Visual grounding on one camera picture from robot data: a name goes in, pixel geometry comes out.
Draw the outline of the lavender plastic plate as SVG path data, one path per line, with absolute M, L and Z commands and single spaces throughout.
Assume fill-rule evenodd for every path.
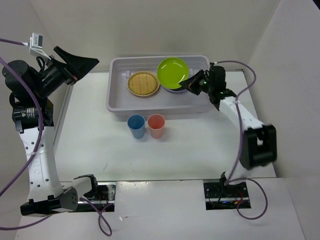
M 180 87 L 180 88 L 177 88 L 177 89 L 170 89 L 170 88 L 167 88 L 167 87 L 163 87 L 166 91 L 170 92 L 170 93 L 174 93 L 174 94 L 181 94 L 181 93 L 184 93 L 186 91 L 185 88 L 183 87 Z

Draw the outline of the green plate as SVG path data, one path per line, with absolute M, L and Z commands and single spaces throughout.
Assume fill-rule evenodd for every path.
M 167 57 L 158 65 L 156 75 L 163 87 L 177 90 L 182 87 L 180 82 L 189 78 L 189 68 L 181 58 Z

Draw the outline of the woven bamboo round plate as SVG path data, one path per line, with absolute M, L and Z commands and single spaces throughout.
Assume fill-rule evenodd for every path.
M 128 90 L 138 97 L 150 97 L 158 91 L 159 87 L 160 82 L 151 71 L 138 71 L 127 81 Z

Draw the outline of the coral plastic cup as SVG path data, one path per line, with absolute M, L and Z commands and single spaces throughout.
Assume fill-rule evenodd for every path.
M 160 114 L 153 114 L 147 119 L 150 134 L 154 139 L 159 139 L 163 136 L 165 123 L 165 118 Z

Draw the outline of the blue plastic cup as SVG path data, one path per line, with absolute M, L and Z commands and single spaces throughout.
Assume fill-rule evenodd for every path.
M 135 139 L 144 137 L 145 122 L 145 118 L 140 114 L 134 114 L 128 118 L 127 125 Z

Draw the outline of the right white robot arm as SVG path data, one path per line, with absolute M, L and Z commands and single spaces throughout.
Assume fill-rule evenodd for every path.
M 222 66 L 212 65 L 208 70 L 200 70 L 189 79 L 181 80 L 179 85 L 194 95 L 206 93 L 210 103 L 239 129 L 236 161 L 219 179 L 219 191 L 223 196 L 231 196 L 245 178 L 277 159 L 276 128 L 256 118 L 227 88 L 226 71 Z

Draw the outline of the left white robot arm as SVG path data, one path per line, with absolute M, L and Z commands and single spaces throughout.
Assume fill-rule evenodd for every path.
M 2 69 L 11 91 L 12 120 L 27 158 L 22 169 L 29 175 L 29 193 L 20 206 L 23 216 L 73 212 L 80 197 L 94 200 L 100 193 L 92 174 L 78 176 L 67 186 L 61 184 L 54 153 L 54 105 L 49 100 L 61 85 L 74 85 L 85 77 L 99 60 L 70 54 L 58 46 L 54 51 L 60 60 L 38 56 L 39 70 L 23 60 L 4 63 Z

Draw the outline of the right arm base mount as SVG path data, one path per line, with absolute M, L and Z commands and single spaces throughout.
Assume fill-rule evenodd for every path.
M 251 203 L 245 182 L 223 188 L 216 181 L 204 181 L 203 190 L 207 211 L 232 210 L 240 204 L 240 209 L 250 209 Z

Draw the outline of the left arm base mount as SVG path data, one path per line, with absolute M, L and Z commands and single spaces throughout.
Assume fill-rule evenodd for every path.
M 99 181 L 96 190 L 86 193 L 83 198 L 90 201 L 100 212 L 114 212 L 116 182 Z

